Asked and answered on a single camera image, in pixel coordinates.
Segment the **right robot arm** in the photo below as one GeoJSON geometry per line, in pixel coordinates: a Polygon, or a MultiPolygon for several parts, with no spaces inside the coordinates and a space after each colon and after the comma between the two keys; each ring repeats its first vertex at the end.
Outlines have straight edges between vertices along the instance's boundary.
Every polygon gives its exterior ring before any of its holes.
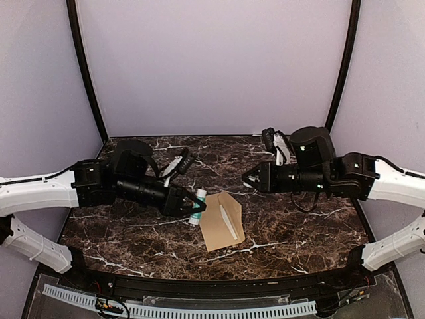
{"type": "Polygon", "coordinates": [[[260,193],[322,193],[327,197],[386,200],[424,207],[424,174],[409,171],[382,156],[350,152],[336,156],[329,130],[300,128],[290,136],[262,131],[274,161],[263,161],[242,174],[260,193]]]}

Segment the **brown paper envelope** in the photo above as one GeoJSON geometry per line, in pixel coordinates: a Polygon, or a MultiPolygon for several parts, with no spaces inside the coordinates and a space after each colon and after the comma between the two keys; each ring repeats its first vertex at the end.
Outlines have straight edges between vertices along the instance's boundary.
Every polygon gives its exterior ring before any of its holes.
{"type": "Polygon", "coordinates": [[[246,239],[242,226],[242,206],[228,192],[222,191],[206,197],[207,209],[202,212],[200,228],[208,252],[231,247],[243,243],[246,239]],[[238,234],[234,240],[225,225],[219,205],[222,205],[238,234]]]}

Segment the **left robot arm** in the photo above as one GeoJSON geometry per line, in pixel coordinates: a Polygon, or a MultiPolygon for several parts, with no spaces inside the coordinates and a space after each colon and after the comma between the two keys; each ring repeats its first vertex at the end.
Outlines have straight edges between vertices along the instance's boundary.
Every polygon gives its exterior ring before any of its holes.
{"type": "Polygon", "coordinates": [[[1,179],[1,246],[10,247],[59,274],[80,290],[94,283],[82,252],[60,245],[23,224],[15,214],[47,208],[111,205],[117,199],[154,207],[166,217],[202,213],[205,201],[173,184],[194,162],[184,149],[167,167],[158,168],[153,148],[139,140],[118,142],[110,159],[89,159],[50,175],[1,179]]]}

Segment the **white green glue stick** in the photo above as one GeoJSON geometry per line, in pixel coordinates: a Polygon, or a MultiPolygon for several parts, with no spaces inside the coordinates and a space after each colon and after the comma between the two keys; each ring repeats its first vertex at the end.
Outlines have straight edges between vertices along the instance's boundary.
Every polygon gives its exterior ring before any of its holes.
{"type": "Polygon", "coordinates": [[[195,213],[193,213],[189,217],[189,224],[191,225],[198,225],[201,219],[201,215],[203,212],[203,209],[200,210],[201,206],[199,205],[200,202],[205,204],[205,199],[207,196],[207,191],[204,189],[197,189],[196,197],[197,201],[193,203],[193,209],[195,210],[195,213]]]}

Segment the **white glue stick cap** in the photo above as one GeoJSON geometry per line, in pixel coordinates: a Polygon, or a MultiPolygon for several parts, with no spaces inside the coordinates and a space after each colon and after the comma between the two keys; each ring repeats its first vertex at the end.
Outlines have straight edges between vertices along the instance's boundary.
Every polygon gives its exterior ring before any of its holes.
{"type": "Polygon", "coordinates": [[[259,179],[259,177],[257,175],[255,175],[255,176],[250,175],[248,177],[248,180],[251,181],[252,183],[259,183],[260,182],[260,179],[259,179]]]}

